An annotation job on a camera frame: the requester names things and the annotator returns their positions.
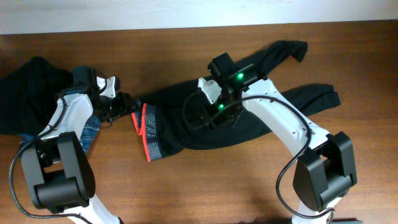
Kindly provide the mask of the black leggings with red waistband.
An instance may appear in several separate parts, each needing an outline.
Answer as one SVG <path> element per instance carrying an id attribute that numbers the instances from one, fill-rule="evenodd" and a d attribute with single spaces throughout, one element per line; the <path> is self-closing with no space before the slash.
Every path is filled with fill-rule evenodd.
<path id="1" fill-rule="evenodd" d="M 227 56 L 216 59 L 221 71 L 229 73 L 254 64 L 267 75 L 289 56 L 298 62 L 304 59 L 308 43 L 299 40 L 277 40 L 266 48 L 237 62 Z M 218 103 L 211 105 L 199 90 L 199 79 L 178 83 L 143 95 L 136 100 L 139 108 L 131 114 L 138 135 L 142 136 L 148 162 L 178 154 L 183 149 L 211 150 L 233 146 L 256 139 L 272 131 L 242 103 L 222 109 L 214 123 L 192 129 L 219 112 Z M 305 116 L 336 108 L 341 104 L 333 85 L 309 84 L 299 86 L 282 95 Z"/>

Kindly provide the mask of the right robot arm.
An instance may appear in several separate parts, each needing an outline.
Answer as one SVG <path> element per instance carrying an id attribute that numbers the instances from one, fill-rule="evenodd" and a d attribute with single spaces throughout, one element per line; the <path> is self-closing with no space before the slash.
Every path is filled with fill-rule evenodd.
<path id="1" fill-rule="evenodd" d="M 254 63 L 238 68 L 224 53 L 215 57 L 208 69 L 212 78 L 200 78 L 198 88 L 212 107 L 194 129 L 236 121 L 241 110 L 252 113 L 292 155 L 275 183 L 277 197 L 281 198 L 281 180 L 289 168 L 295 167 L 293 188 L 300 200 L 298 209 L 281 200 L 293 215 L 291 222 L 332 223 L 334 207 L 358 181 L 351 139 L 342 131 L 332 135 L 308 119 Z"/>

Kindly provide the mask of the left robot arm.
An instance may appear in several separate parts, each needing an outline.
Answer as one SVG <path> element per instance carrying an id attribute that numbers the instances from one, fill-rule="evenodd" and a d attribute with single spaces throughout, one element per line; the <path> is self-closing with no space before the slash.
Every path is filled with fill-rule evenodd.
<path id="1" fill-rule="evenodd" d="M 48 215 L 29 213 L 37 219 L 67 217 L 74 223 L 121 224 L 96 195 L 93 170 L 80 144 L 86 122 L 92 116 L 113 123 L 135 112 L 139 105 L 121 92 L 118 77 L 82 66 L 73 69 L 71 87 L 57 95 L 57 109 L 48 125 L 23 145 L 15 156 L 20 160 L 29 195 L 35 208 Z"/>

